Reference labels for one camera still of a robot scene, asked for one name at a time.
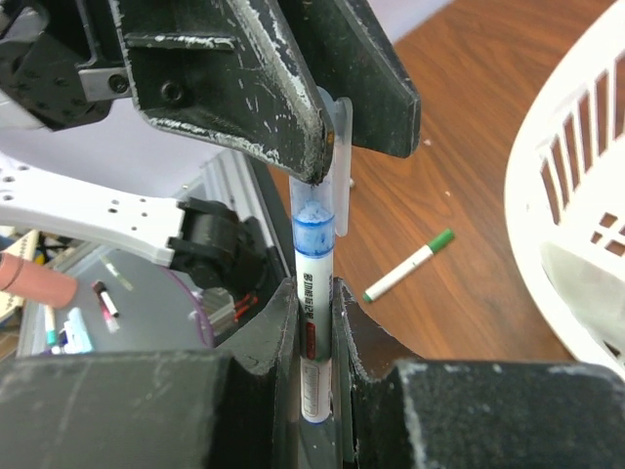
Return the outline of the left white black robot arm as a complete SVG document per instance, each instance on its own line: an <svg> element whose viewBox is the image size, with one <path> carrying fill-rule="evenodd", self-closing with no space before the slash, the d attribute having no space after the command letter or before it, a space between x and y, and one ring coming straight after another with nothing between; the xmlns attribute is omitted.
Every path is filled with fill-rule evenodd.
<svg viewBox="0 0 625 469"><path fill-rule="evenodd" d="M421 100L365 1L5 1L1 122L63 131L128 99L152 128L252 156L316 190L348 229L352 147L416 150ZM235 294L263 256L195 201L116 191L1 161L1 220L124 249Z"/></svg>

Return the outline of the white marker pen blue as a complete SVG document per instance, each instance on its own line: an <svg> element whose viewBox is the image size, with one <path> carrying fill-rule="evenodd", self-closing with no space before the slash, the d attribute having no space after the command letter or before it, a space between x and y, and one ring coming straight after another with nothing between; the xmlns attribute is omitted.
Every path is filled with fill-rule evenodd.
<svg viewBox="0 0 625 469"><path fill-rule="evenodd" d="M333 256L295 253L300 303L301 413L312 424L331 412Z"/></svg>

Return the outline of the white marker pen green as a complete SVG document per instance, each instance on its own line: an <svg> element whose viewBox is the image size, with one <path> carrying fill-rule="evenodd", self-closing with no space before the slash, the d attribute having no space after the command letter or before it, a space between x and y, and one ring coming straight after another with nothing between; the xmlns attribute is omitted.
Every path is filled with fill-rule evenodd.
<svg viewBox="0 0 625 469"><path fill-rule="evenodd" d="M393 268L389 273L368 287L363 293L364 301L367 303L376 301L398 282L424 264L433 255L434 250L429 245L422 246L419 250Z"/></svg>

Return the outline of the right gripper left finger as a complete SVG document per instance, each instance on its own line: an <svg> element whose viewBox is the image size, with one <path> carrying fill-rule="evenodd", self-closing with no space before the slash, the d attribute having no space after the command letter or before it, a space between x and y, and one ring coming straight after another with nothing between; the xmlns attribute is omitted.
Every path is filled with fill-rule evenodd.
<svg viewBox="0 0 625 469"><path fill-rule="evenodd" d="M214 350L1 366L5 468L294 468L298 301L284 280Z"/></svg>

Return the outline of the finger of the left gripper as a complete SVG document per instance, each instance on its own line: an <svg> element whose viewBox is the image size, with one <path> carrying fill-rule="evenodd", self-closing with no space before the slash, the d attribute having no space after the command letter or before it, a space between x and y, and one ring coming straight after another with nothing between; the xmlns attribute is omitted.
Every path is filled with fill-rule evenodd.
<svg viewBox="0 0 625 469"><path fill-rule="evenodd" d="M406 158L418 147L421 97L366 1L281 1L314 82L354 110L353 144Z"/></svg>
<svg viewBox="0 0 625 469"><path fill-rule="evenodd" d="M275 1L113 1L135 109L159 130L242 151L308 184L326 110Z"/></svg>

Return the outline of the green pen cap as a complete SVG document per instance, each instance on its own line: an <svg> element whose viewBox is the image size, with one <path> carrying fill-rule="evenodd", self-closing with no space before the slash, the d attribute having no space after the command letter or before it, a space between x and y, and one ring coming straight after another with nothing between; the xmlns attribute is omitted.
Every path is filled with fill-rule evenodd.
<svg viewBox="0 0 625 469"><path fill-rule="evenodd" d="M445 246L447 246L452 240L455 239L455 233L451 229L445 229L436 237L431 239L428 242L428 247L433 254L436 254L441 251Z"/></svg>

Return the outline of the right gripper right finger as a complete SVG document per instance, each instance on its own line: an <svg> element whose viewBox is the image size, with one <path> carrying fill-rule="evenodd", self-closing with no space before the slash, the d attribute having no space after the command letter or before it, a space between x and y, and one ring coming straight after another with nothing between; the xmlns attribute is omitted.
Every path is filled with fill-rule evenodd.
<svg viewBox="0 0 625 469"><path fill-rule="evenodd" d="M427 360L334 282L335 409L359 468L620 468L624 383L579 362Z"/></svg>

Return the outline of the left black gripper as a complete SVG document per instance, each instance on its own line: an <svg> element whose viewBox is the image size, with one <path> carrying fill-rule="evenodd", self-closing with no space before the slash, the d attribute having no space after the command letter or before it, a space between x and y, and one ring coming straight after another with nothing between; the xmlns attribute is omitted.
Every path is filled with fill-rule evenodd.
<svg viewBox="0 0 625 469"><path fill-rule="evenodd" d="M131 96L110 3L3 1L1 91L52 131L106 118Z"/></svg>

